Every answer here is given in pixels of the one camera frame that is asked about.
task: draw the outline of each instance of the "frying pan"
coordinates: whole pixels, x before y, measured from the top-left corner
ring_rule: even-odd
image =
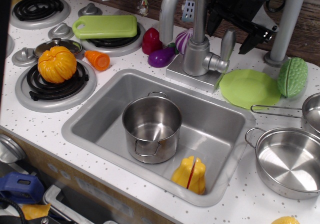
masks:
[[[276,114],[276,113],[267,113],[254,110],[255,107],[269,107],[269,108],[278,108],[278,109],[290,109],[290,110],[302,110],[302,116],[294,116],[287,114]],[[320,93],[316,93],[308,97],[302,108],[289,108],[289,107],[278,107],[278,106],[264,106],[264,105],[253,105],[251,106],[251,111],[259,114],[269,114],[276,116],[292,117],[292,118],[301,118],[304,122],[304,129],[310,131],[311,133],[320,136]]]
[[[248,134],[264,133],[253,145]],[[303,200],[320,194],[320,138],[298,128],[251,128],[245,141],[255,149],[256,169],[261,180],[281,196]]]

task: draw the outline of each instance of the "green plate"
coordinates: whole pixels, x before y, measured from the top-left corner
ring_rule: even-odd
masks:
[[[281,97],[276,80],[251,69],[239,69],[225,74],[220,89],[231,104],[245,109],[250,109],[252,105],[272,106]]]

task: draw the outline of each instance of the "toy carrot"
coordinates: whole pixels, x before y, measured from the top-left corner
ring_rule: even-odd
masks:
[[[85,57],[99,71],[104,71],[109,67],[110,57],[106,53],[98,51],[86,51],[84,52]]]

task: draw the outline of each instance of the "faucet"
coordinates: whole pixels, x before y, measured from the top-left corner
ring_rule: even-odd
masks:
[[[209,70],[224,74],[236,43],[236,33],[228,29],[221,41],[221,57],[210,52],[209,39],[205,36],[207,4],[209,0],[195,0],[193,35],[184,51],[182,70],[189,76],[203,76]],[[174,14],[178,0],[162,0],[160,9],[160,40],[169,43],[173,39]]]

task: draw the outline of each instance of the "green cutting board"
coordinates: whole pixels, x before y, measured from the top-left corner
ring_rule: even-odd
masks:
[[[84,15],[72,25],[77,38],[128,38],[137,34],[134,15]]]

